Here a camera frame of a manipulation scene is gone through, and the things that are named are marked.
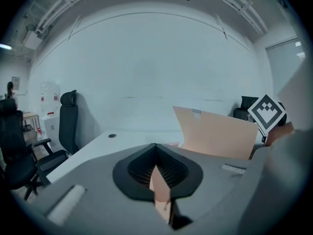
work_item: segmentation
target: desk surface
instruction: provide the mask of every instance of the desk surface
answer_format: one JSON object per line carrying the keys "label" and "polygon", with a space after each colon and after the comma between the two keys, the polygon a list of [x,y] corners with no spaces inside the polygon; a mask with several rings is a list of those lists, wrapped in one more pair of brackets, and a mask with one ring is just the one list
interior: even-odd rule
{"label": "desk surface", "polygon": [[[110,134],[116,134],[116,137],[109,138],[108,135]],[[54,183],[59,178],[90,159],[122,151],[131,147],[149,143],[173,142],[180,142],[180,145],[182,145],[183,140],[182,132],[135,132],[109,130],[76,152],[63,164],[52,171],[47,178],[50,182]]]}
{"label": "desk surface", "polygon": [[33,117],[36,117],[36,116],[37,116],[37,114],[36,113],[32,113],[32,112],[23,113],[23,119],[33,118]]}

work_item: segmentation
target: black office chair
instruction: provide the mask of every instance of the black office chair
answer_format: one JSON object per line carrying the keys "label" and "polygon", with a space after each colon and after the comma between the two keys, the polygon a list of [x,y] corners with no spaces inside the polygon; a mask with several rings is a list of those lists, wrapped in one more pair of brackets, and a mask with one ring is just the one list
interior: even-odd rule
{"label": "black office chair", "polygon": [[50,184],[50,181],[47,179],[47,175],[62,164],[68,158],[68,155],[73,155],[78,151],[78,147],[75,143],[78,117],[78,107],[76,105],[75,93],[76,90],[64,93],[61,97],[62,106],[60,109],[59,141],[66,151],[60,150],[52,152],[48,146],[51,139],[44,139],[34,143],[35,147],[43,145],[49,153],[48,156],[38,160],[37,162],[37,170],[43,186]]}
{"label": "black office chair", "polygon": [[23,113],[17,111],[15,100],[1,100],[0,145],[6,167],[0,170],[9,189],[27,187],[24,196],[27,200],[32,191],[37,195],[36,187],[42,183],[37,182],[37,159],[31,143],[26,145],[22,122]]}

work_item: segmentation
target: cardboard box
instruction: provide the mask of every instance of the cardboard box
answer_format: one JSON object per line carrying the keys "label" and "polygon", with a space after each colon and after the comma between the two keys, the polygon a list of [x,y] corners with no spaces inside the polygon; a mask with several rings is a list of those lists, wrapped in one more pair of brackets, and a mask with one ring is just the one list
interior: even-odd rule
{"label": "cardboard box", "polygon": [[174,106],[183,149],[208,155],[249,159],[258,125],[237,118]]}

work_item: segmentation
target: window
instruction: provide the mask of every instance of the window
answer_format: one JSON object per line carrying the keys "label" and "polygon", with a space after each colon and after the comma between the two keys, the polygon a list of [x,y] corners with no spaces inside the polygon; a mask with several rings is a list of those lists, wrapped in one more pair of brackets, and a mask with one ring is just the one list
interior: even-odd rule
{"label": "window", "polygon": [[297,39],[267,48],[272,72],[274,96],[281,91],[305,59],[301,43]]}

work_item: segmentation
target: light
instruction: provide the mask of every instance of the light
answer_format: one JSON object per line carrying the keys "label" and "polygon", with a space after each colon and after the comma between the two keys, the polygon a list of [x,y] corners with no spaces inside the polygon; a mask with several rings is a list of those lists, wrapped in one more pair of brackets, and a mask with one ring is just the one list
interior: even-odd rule
{"label": "light", "polygon": [[0,44],[0,48],[3,49],[12,49],[12,47],[10,45],[4,45],[4,44]]}
{"label": "light", "polygon": [[305,59],[305,53],[304,52],[298,53],[297,56],[300,59],[300,61],[303,61]]}

